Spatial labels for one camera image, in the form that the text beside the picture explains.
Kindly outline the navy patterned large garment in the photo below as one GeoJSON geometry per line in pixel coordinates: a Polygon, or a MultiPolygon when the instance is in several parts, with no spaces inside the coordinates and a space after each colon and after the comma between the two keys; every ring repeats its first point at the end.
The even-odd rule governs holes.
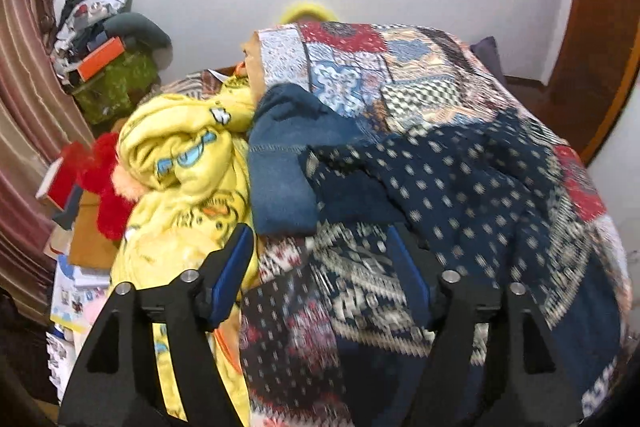
{"type": "Polygon", "coordinates": [[[307,250],[243,299],[254,426],[573,426],[608,395],[615,257],[580,165],[512,109],[311,147],[307,250]]]}

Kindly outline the red plush toy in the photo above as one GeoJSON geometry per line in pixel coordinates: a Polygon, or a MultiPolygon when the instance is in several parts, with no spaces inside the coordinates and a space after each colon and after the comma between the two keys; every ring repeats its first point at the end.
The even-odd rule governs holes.
{"type": "Polygon", "coordinates": [[[99,199],[96,228],[112,242],[122,239],[130,213],[134,210],[134,202],[119,195],[112,180],[118,165],[117,141],[116,132],[107,132],[101,134],[90,148],[72,142],[61,152],[62,158],[72,167],[74,182],[99,199]]]}

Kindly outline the yellow cartoon print blanket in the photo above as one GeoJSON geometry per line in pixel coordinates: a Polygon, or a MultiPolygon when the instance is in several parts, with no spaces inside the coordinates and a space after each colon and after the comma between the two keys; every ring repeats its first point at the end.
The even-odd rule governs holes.
{"type": "Polygon", "coordinates": [[[166,285],[198,269],[237,225],[252,224],[245,135],[254,113],[250,82],[232,76],[204,100],[161,94],[131,114],[115,174],[144,192],[122,234],[113,285],[166,285]]]}

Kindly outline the striped maroon curtain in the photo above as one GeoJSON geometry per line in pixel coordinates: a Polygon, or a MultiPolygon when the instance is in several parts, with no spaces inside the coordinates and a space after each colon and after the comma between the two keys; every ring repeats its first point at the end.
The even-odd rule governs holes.
{"type": "Polygon", "coordinates": [[[26,317],[46,318],[54,262],[49,207],[36,197],[70,142],[93,136],[50,61],[53,0],[1,0],[1,287],[26,317]]]}

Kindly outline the green patterned storage box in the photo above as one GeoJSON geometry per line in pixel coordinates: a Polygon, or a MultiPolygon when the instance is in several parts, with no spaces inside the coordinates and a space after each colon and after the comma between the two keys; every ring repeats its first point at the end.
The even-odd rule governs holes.
{"type": "Polygon", "coordinates": [[[151,54],[125,51],[72,92],[90,126],[130,113],[159,80],[151,54]]]}

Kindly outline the blue denim garment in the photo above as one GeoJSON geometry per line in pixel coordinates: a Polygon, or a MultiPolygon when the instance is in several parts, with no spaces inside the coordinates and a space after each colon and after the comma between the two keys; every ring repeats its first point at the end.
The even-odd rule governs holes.
{"type": "Polygon", "coordinates": [[[247,164],[254,229],[262,236],[310,234],[318,220],[316,195],[298,155],[310,146],[372,143],[366,118],[344,117],[293,83],[269,89],[248,134],[247,164]]]}

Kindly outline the orange flat box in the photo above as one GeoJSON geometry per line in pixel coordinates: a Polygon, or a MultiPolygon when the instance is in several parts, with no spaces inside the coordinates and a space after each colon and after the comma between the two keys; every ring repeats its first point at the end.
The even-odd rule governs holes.
{"type": "Polygon", "coordinates": [[[109,38],[80,62],[77,69],[80,79],[88,81],[124,52],[125,46],[121,38],[109,38]]]}

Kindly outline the brown wooden door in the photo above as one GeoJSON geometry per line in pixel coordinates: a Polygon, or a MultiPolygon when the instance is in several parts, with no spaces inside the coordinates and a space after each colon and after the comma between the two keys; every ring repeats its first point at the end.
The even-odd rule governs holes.
{"type": "Polygon", "coordinates": [[[639,70],[639,0],[572,0],[547,86],[509,77],[506,87],[544,124],[593,161],[639,70]]]}

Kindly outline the dark purple pillow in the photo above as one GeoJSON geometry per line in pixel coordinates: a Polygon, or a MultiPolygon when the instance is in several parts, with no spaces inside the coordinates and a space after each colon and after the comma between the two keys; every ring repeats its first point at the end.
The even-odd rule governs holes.
{"type": "Polygon", "coordinates": [[[471,52],[480,60],[503,86],[506,85],[503,69],[500,61],[498,44],[494,36],[487,36],[477,43],[470,45],[471,52]]]}

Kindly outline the colourful patchwork bedspread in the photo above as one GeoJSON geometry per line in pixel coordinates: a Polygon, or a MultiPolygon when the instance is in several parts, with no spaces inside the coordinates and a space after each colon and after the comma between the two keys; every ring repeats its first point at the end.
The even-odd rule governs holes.
{"type": "Polygon", "coordinates": [[[377,132],[484,121],[507,107],[537,120],[470,46],[436,28],[292,23],[254,32],[242,49],[256,109],[269,89],[293,83],[377,132]]]}

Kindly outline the yellow round pillow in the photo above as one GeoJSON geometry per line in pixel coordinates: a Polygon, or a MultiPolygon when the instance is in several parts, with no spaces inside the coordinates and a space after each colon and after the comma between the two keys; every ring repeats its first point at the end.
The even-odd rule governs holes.
{"type": "Polygon", "coordinates": [[[314,22],[336,22],[337,16],[320,3],[299,1],[288,6],[280,16],[279,25],[313,20],[314,22]]]}

